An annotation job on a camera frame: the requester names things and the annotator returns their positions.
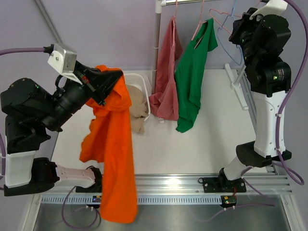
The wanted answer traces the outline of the orange t shirt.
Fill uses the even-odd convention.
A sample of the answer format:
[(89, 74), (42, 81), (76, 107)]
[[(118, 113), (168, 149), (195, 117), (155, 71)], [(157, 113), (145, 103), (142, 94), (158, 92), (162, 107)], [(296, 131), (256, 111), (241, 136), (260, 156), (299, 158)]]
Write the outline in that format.
[(81, 143), (80, 161), (103, 163), (100, 214), (104, 220), (132, 223), (138, 213), (132, 134), (129, 108), (131, 99), (124, 76), (115, 84), (105, 105), (86, 102), (94, 119), (90, 133)]

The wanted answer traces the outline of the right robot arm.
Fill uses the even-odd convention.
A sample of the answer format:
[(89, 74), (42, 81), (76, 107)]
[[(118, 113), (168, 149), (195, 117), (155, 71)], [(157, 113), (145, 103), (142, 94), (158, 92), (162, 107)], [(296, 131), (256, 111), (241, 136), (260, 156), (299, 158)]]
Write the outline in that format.
[(243, 13), (233, 22), (229, 41), (242, 49), (246, 77), (251, 86), (257, 113), (255, 141), (237, 145), (236, 157), (222, 168), (218, 175), (218, 186), (224, 192), (233, 192), (243, 184), (241, 174), (250, 167), (266, 167), (273, 161), (289, 160), (292, 153), (280, 138), (277, 152), (276, 138), (283, 135), (283, 124), (276, 132), (277, 118), (282, 103), (291, 88), (291, 68), (280, 58), (285, 44), (291, 37), (287, 20), (276, 14), (256, 16), (256, 8)]

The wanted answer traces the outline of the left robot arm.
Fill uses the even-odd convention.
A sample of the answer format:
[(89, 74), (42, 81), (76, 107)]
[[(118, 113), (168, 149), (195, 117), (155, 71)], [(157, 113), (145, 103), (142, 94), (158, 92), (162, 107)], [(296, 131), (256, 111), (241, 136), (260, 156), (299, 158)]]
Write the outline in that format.
[(99, 70), (76, 63), (77, 81), (67, 79), (64, 86), (48, 93), (29, 78), (21, 78), (0, 95), (6, 114), (5, 196), (37, 194), (53, 187), (76, 187), (79, 193), (98, 192), (103, 187), (96, 167), (73, 169), (46, 157), (36, 157), (40, 145), (49, 140), (48, 131), (62, 131), (62, 125), (90, 99), (104, 105), (123, 73)]

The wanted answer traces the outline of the light blue hanger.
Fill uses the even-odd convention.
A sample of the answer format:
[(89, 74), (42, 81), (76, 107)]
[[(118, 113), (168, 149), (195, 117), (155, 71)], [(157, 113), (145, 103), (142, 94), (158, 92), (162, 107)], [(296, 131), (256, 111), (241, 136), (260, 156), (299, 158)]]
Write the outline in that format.
[[(235, 51), (231, 51), (229, 48), (227, 48), (227, 42), (230, 43), (229, 37), (231, 35), (231, 29), (228, 28), (228, 26), (231, 25), (231, 22), (235, 21), (236, 6), (237, 6), (237, 0), (234, 0), (231, 11), (229, 12), (229, 14), (226, 15), (225, 19), (222, 22), (222, 25), (219, 26), (218, 29), (217, 29), (217, 39), (218, 39), (220, 46), (222, 47), (222, 49), (226, 53), (226, 55), (237, 66), (241, 66), (243, 64), (243, 54), (242, 54), (242, 50), (239, 47), (239, 45), (234, 45), (234, 44), (231, 43), (231, 45), (234, 47)], [(222, 40), (220, 39), (222, 31), (226, 32), (226, 35), (223, 36), (224, 42), (222, 42)]]

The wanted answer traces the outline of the pink hanger of beige shirt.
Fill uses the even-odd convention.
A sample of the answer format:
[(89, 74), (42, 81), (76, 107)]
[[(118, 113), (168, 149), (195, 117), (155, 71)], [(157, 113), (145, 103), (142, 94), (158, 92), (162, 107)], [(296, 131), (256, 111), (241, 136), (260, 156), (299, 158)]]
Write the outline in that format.
[(217, 23), (219, 31), (224, 30), (229, 35), (231, 34), (231, 29), (228, 28), (228, 21), (231, 20), (231, 22), (233, 22), (241, 17), (239, 14), (236, 14), (237, 2), (237, 0), (233, 1), (233, 5), (229, 12), (220, 11), (215, 8), (211, 8), (208, 11), (209, 16)]

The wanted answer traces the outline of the beige t shirt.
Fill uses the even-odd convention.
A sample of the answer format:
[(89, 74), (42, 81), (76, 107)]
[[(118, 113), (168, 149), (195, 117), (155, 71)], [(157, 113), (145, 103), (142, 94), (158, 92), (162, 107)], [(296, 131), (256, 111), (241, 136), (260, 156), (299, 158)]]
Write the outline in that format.
[(144, 133), (144, 121), (148, 114), (147, 100), (143, 92), (135, 86), (126, 85), (132, 105), (129, 108), (131, 130)]

